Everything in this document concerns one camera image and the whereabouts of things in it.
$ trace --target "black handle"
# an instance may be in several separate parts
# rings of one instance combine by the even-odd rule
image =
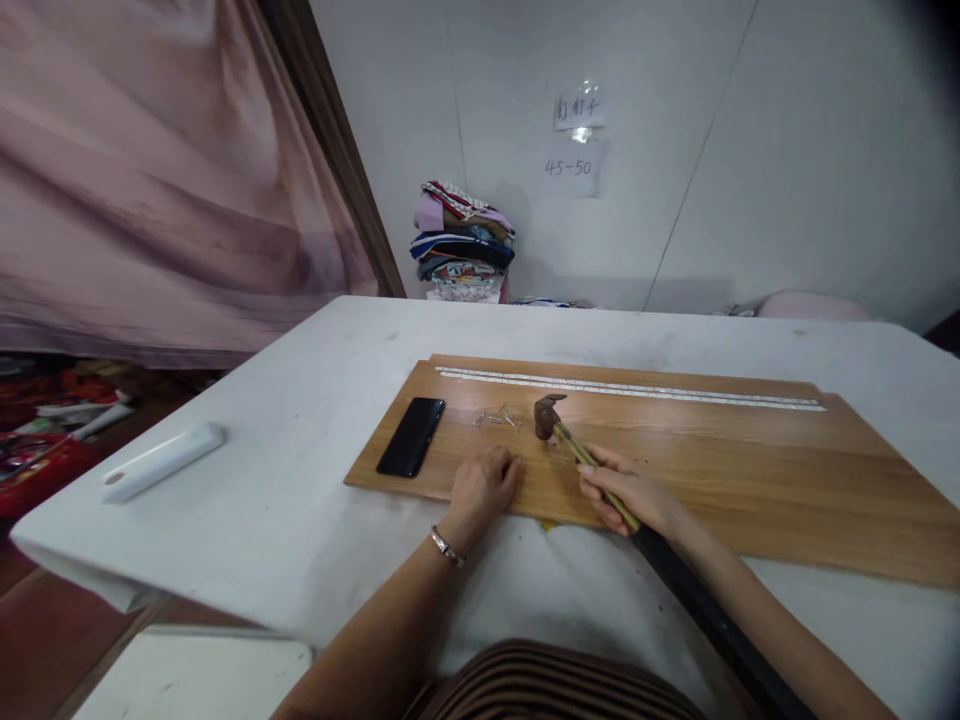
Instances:
[[[676,596],[768,718],[815,720],[777,671],[737,627],[700,579],[657,531],[641,526],[633,544]]]

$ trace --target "wooden board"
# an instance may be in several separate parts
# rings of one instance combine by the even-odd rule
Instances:
[[[824,410],[550,390],[443,377],[438,367],[815,400]],[[460,461],[501,443],[527,460],[509,512],[602,527],[571,456],[534,435],[533,403],[549,392],[567,392],[557,410],[574,435],[637,458],[737,552],[960,588],[960,511],[838,395],[809,383],[433,356],[417,364],[344,482],[449,500]],[[423,468],[412,480],[378,475],[414,397],[447,403]],[[474,426],[505,401],[518,433]]]

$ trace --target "silver bracelet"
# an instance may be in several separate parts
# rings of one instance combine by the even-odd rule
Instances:
[[[436,525],[430,528],[430,537],[433,538],[433,541],[437,544],[437,547],[440,548],[440,554],[453,563],[454,567],[460,567],[467,561],[465,557],[457,555],[457,553],[453,551],[453,548],[450,547],[450,543],[440,536],[440,533],[437,532]]]

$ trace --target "hand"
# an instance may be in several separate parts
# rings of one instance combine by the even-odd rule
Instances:
[[[458,555],[467,555],[506,509],[523,477],[520,455],[503,445],[484,448],[457,468],[450,510],[437,531]]]
[[[668,540],[677,540],[687,523],[695,522],[683,504],[656,478],[641,473],[635,460],[618,455],[593,443],[583,446],[601,467],[580,464],[580,492],[611,530],[627,537],[630,530],[616,509],[603,501],[603,490],[619,497],[627,509],[644,525],[649,525]]]

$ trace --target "white remote control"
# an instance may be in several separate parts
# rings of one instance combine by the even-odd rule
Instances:
[[[223,444],[223,429],[203,423],[103,476],[103,502],[122,503]]]

